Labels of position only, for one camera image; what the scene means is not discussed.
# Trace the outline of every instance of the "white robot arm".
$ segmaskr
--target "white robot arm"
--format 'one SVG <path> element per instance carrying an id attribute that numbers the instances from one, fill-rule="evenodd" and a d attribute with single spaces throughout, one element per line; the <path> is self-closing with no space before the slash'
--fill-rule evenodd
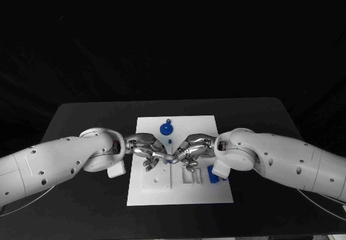
<path id="1" fill-rule="evenodd" d="M 91 128 L 79 137 L 65 137 L 30 146 L 0 158 L 0 206 L 49 189 L 69 180 L 84 168 L 107 169 L 108 177 L 125 173 L 124 155 L 137 154 L 150 171 L 159 160 L 167 164 L 173 156 L 150 133 L 128 137 L 107 129 Z"/>
<path id="2" fill-rule="evenodd" d="M 212 173 L 223 179 L 231 169 L 254 169 L 274 182 L 346 202 L 346 158 L 306 142 L 275 134 L 254 133 L 247 128 L 236 128 L 218 138 L 190 135 L 174 155 L 192 172 L 205 150 L 213 150 L 218 160 Z"/>

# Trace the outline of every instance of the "blue object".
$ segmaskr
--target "blue object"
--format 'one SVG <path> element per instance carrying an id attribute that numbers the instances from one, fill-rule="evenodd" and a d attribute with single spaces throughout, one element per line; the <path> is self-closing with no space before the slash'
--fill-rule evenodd
<path id="1" fill-rule="evenodd" d="M 167 119 L 166 123 L 160 126 L 160 133 L 163 135 L 170 135 L 173 132 L 173 126 L 172 126 L 172 121 Z"/>
<path id="2" fill-rule="evenodd" d="M 212 173 L 213 166 L 209 166 L 206 169 L 208 169 L 210 183 L 216 184 L 219 182 L 219 177 Z"/>

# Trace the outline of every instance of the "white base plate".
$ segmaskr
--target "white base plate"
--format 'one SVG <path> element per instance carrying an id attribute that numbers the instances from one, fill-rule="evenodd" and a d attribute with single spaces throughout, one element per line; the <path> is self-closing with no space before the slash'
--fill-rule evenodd
<path id="1" fill-rule="evenodd" d="M 164 136 L 160 133 L 160 126 L 167 119 L 172 121 L 173 133 Z M 164 144 L 167 153 L 176 151 L 187 135 L 208 134 L 213 137 L 219 135 L 215 116 L 138 117 L 136 133 L 153 134 Z M 185 175 L 187 184 L 183 183 L 182 176 L 190 173 L 183 173 L 186 169 L 182 162 L 164 165 L 160 161 L 154 169 L 146 172 L 144 160 L 143 157 L 133 155 L 127 206 L 234 202 L 229 180 L 219 178 L 219 182 L 213 184 L 209 181 L 208 166 L 215 164 L 215 157 L 198 159 L 199 165 L 195 169 L 199 170 L 200 183 L 195 175 Z"/>

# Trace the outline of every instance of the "cable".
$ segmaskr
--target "cable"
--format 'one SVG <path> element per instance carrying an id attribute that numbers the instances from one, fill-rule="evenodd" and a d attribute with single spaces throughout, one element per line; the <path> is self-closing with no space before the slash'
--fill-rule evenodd
<path id="1" fill-rule="evenodd" d="M 52 186 L 52 187 L 49 188 L 49 190 L 48 190 L 33 201 L 30 201 L 23 207 L 20 207 L 17 210 L 20 210 L 20 209 L 25 208 L 27 205 L 30 205 L 36 200 L 39 200 L 39 199 L 45 196 L 45 194 L 52 190 L 53 187 L 55 187 L 55 186 Z M 0 217 L 9 215 L 9 214 L 12 214 L 12 213 L 14 213 L 17 210 L 14 210 L 14 211 L 12 211 L 12 212 L 0 215 Z"/>
<path id="2" fill-rule="evenodd" d="M 309 196 L 298 190 L 298 192 L 303 194 L 303 196 L 307 198 L 307 200 L 317 206 L 320 207 L 320 209 L 323 209 L 329 214 L 332 214 L 333 216 L 336 216 L 339 219 L 342 219 L 343 221 L 346 221 L 346 218 L 337 216 L 334 213 L 332 213 L 326 208 L 323 208 L 310 198 Z"/>
<path id="3" fill-rule="evenodd" d="M 324 198 L 327 198 L 327 199 L 330 199 L 332 201 L 334 201 L 334 202 L 337 202 L 337 203 L 340 203 L 342 205 L 346 205 L 346 202 L 343 202 L 343 201 L 340 201 L 340 200 L 337 200 L 337 199 L 334 199 L 334 198 L 332 198 L 330 196 L 327 196 L 327 195 L 323 195 L 323 194 L 320 194 Z"/>

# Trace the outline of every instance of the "black table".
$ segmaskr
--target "black table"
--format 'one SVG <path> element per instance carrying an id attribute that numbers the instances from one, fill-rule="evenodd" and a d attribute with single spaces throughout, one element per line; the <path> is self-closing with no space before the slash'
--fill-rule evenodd
<path id="1" fill-rule="evenodd" d="M 195 115 L 215 115 L 219 134 L 248 128 L 301 139 L 277 98 L 238 98 L 68 103 L 56 111 L 42 142 L 79 136 L 92 127 L 125 136 L 136 132 L 138 117 Z M 107 171 L 81 171 L 33 204 L 4 216 L 0 238 L 167 239 L 346 233 L 346 222 L 321 211 L 296 189 L 262 178 L 254 170 L 231 171 L 231 204 L 127 206 L 131 159 L 131 155 L 124 157 L 124 175 L 108 178 Z M 6 212 L 40 194 L 12 203 Z M 332 201 L 327 204 L 330 210 L 340 210 Z"/>

